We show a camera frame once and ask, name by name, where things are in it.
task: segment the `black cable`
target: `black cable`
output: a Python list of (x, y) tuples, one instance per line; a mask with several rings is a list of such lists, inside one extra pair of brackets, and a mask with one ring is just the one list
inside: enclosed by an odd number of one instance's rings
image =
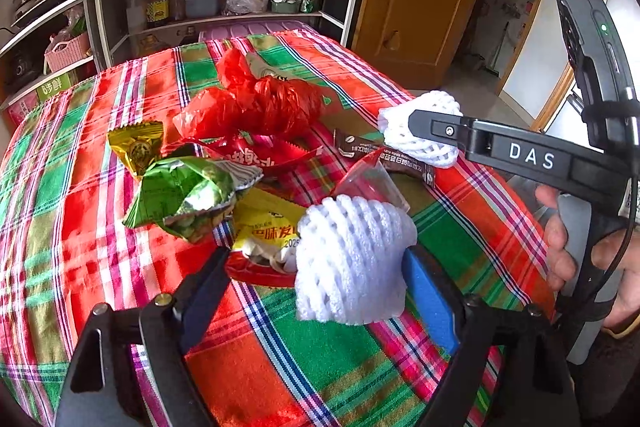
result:
[(591, 292), (589, 292), (589, 294), (582, 301), (578, 302), (569, 311), (563, 313), (560, 316), (560, 318), (556, 321), (556, 325), (560, 325), (563, 322), (563, 320), (564, 321), (566, 320), (567, 317), (570, 317), (571, 315), (577, 314), (578, 312), (582, 311), (585, 308), (585, 306), (587, 306), (588, 304), (591, 303), (591, 301), (593, 301), (593, 299), (596, 297), (598, 292), (602, 290), (604, 285), (606, 285), (607, 281), (613, 275), (613, 272), (615, 272), (616, 269), (618, 268), (620, 261), (622, 261), (622, 258), (625, 256), (626, 249), (628, 248), (629, 243), (631, 243), (631, 237), (633, 236), (634, 229), (636, 227), (637, 213), (638, 213), (638, 176), (634, 175), (631, 178), (631, 194), (630, 194), (630, 201), (629, 201), (629, 222), (628, 222), (628, 225), (626, 226), (625, 237), (622, 238), (622, 243), (620, 243), (620, 247), (618, 248), (616, 255), (613, 257), (613, 261), (611, 261), (611, 264), (609, 265), (609, 267), (605, 270), (604, 274), (602, 274), (602, 277), (600, 277), (600, 281), (598, 282), (596, 287), (593, 290), (591, 290)]

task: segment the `pink basket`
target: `pink basket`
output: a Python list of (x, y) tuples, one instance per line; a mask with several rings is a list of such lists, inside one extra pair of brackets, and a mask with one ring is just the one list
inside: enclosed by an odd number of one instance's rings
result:
[(50, 52), (44, 54), (44, 59), (47, 61), (51, 73), (54, 73), (86, 58), (89, 47), (89, 33), (84, 32), (75, 39), (56, 44)]

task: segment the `blue gripper pad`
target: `blue gripper pad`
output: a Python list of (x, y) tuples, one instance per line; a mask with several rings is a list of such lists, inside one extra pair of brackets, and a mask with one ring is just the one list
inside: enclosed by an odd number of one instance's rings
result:
[(453, 313), (411, 250), (405, 250), (402, 256), (402, 276), (429, 336), (453, 356), (460, 343), (454, 329)]

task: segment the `green snack wrapper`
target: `green snack wrapper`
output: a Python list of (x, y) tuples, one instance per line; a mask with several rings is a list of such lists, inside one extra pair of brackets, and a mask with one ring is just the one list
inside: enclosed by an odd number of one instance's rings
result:
[(260, 168), (197, 156), (164, 158), (142, 176), (123, 225), (155, 223), (197, 243), (228, 217), (243, 191), (262, 178)]

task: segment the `white foam fruit net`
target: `white foam fruit net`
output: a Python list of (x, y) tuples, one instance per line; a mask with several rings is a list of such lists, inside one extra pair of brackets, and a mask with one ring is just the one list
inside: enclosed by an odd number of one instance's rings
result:
[(458, 159), (456, 147), (417, 138), (409, 131), (409, 116), (416, 109), (462, 116), (460, 104), (449, 93), (438, 90), (426, 92), (396, 107), (380, 109), (378, 129), (385, 136), (385, 144), (435, 167), (452, 166)]
[(340, 194), (309, 207), (298, 233), (299, 319), (362, 325), (402, 313), (402, 254), (417, 242), (402, 210)]

